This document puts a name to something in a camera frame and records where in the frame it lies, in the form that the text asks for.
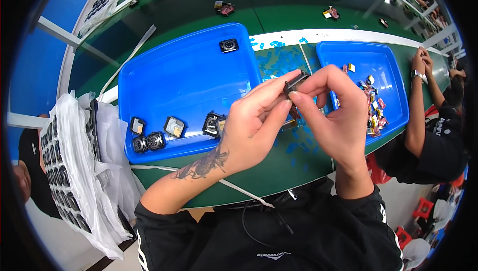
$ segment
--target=black t-shirt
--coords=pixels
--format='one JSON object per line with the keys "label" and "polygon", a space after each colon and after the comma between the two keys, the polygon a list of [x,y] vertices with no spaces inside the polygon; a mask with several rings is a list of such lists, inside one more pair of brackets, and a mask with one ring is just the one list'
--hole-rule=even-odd
{"label": "black t-shirt", "polygon": [[61,219],[53,201],[46,174],[40,166],[40,149],[38,147],[38,130],[25,129],[18,144],[18,160],[25,162],[32,179],[31,198],[36,206],[50,217]]}
{"label": "black t-shirt", "polygon": [[[345,200],[320,193],[310,205],[260,212],[208,212],[197,223],[188,211],[160,215],[141,203],[135,231],[143,270],[401,270],[402,252],[386,223],[379,188]],[[281,224],[290,226],[290,231]]]}
{"label": "black t-shirt", "polygon": [[[402,134],[375,151],[379,166],[400,183],[441,184],[456,180],[468,161],[460,115],[444,101],[438,118],[430,120],[425,129],[420,159],[405,147],[405,134]],[[386,163],[380,163],[387,156]]]}

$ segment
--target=blue plastic tray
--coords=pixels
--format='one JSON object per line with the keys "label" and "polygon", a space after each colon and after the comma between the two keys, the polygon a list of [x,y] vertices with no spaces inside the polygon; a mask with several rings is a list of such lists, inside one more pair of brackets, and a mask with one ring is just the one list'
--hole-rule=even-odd
{"label": "blue plastic tray", "polygon": [[[410,113],[402,74],[388,46],[367,42],[323,41],[317,44],[315,50],[322,66],[333,64],[342,69],[343,65],[349,63],[355,65],[355,73],[349,71],[348,75],[357,85],[369,75],[374,77],[373,85],[379,91],[378,97],[386,104],[383,113],[390,124],[380,132],[381,136],[367,135],[365,145],[408,123]],[[337,96],[333,91],[330,92],[330,97],[334,110],[338,109]]]}
{"label": "blue plastic tray", "polygon": [[[239,50],[222,53],[219,42],[236,39]],[[192,155],[213,149],[219,142],[203,135],[212,110],[227,114],[230,105],[261,83],[260,70],[244,26],[228,23],[197,31],[135,57],[119,72],[119,118],[139,117],[144,134],[161,131],[168,116],[182,120],[183,138],[164,133],[166,146],[143,154],[133,151],[127,131],[125,153],[132,163]]]}

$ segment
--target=tattoo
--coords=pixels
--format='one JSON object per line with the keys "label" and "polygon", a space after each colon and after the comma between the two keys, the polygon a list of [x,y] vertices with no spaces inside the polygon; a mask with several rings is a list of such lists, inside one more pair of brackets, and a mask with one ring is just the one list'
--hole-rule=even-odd
{"label": "tattoo", "polygon": [[[226,136],[226,127],[222,132],[222,136]],[[179,169],[174,175],[171,176],[172,179],[185,179],[187,176],[190,176],[192,179],[206,178],[206,175],[215,167],[220,168],[222,172],[225,173],[223,167],[224,163],[228,159],[229,150],[221,153],[221,145],[223,138],[221,138],[218,146],[210,151],[207,155],[201,159],[189,164],[186,167]]]}

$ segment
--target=smartwatch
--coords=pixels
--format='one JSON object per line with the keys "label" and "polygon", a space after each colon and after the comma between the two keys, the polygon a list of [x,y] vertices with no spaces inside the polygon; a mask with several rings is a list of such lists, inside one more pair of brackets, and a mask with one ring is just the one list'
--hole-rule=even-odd
{"label": "smartwatch", "polygon": [[423,82],[423,75],[417,71],[417,70],[413,70],[412,71],[412,75],[411,75],[412,79],[415,78],[415,77],[420,77],[421,78],[421,82]]}

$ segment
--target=red stool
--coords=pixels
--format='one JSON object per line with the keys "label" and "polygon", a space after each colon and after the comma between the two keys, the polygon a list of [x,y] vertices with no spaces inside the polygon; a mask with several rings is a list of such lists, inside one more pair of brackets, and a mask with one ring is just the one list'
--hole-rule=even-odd
{"label": "red stool", "polygon": [[428,215],[433,208],[433,202],[427,201],[423,197],[420,197],[418,208],[412,213],[414,218],[423,217],[428,219]]}
{"label": "red stool", "polygon": [[401,250],[403,250],[405,246],[412,240],[412,237],[401,226],[397,227],[396,235],[398,237],[398,244],[400,245]]}
{"label": "red stool", "polygon": [[367,155],[367,168],[368,170],[372,170],[372,174],[370,175],[372,183],[385,184],[391,180],[391,177],[387,176],[387,174],[377,166],[374,153]]}

